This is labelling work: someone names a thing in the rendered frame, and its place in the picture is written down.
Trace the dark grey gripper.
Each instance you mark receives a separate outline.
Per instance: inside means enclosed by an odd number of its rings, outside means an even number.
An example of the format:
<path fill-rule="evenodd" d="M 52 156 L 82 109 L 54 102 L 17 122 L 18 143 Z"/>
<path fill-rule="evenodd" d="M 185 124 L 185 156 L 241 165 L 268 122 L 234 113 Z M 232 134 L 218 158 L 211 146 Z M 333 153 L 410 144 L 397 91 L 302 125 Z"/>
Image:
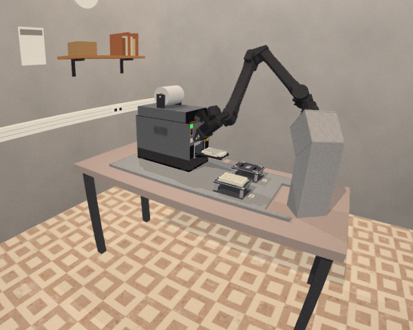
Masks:
<path fill-rule="evenodd" d="M 212 136 L 213 132 L 215 132 L 215 131 L 210 129 L 210 127 L 206 131 L 204 131 L 203 133 L 201 132 L 200 128 L 197 128 L 196 132 L 195 132 L 195 135 L 194 135 L 194 138 L 193 138 L 193 141 L 194 142 L 203 141 L 203 140 L 207 139 L 208 137 Z M 198 135 L 200 136 L 200 139 L 196 139 Z"/>

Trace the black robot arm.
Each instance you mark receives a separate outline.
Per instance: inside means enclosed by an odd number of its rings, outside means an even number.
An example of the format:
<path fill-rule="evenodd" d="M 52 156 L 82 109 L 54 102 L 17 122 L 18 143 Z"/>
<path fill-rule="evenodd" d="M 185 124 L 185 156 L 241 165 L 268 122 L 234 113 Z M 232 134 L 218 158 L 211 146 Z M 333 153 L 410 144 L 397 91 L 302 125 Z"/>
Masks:
<path fill-rule="evenodd" d="M 285 85 L 290 94 L 293 96 L 293 102 L 295 102 L 294 105 L 302 110 L 301 113 L 304 109 L 319 110 L 316 102 L 313 101 L 312 94 L 309 94 L 307 86 L 300 85 L 284 68 L 284 66 L 273 56 L 268 46 L 263 45 L 261 47 L 246 51 L 242 71 L 237 80 L 231 98 L 223 111 L 221 112 L 220 108 L 215 105 L 207 108 L 208 116 L 204 110 L 198 111 L 195 114 L 195 120 L 201 123 L 204 122 L 204 124 L 199 126 L 202 133 L 209 127 L 210 129 L 216 131 L 223 125 L 227 127 L 235 124 L 238 117 L 238 112 L 240 110 L 240 105 L 251 76 L 253 72 L 257 70 L 258 64 L 262 61 L 264 61 L 272 69 L 275 75 Z"/>

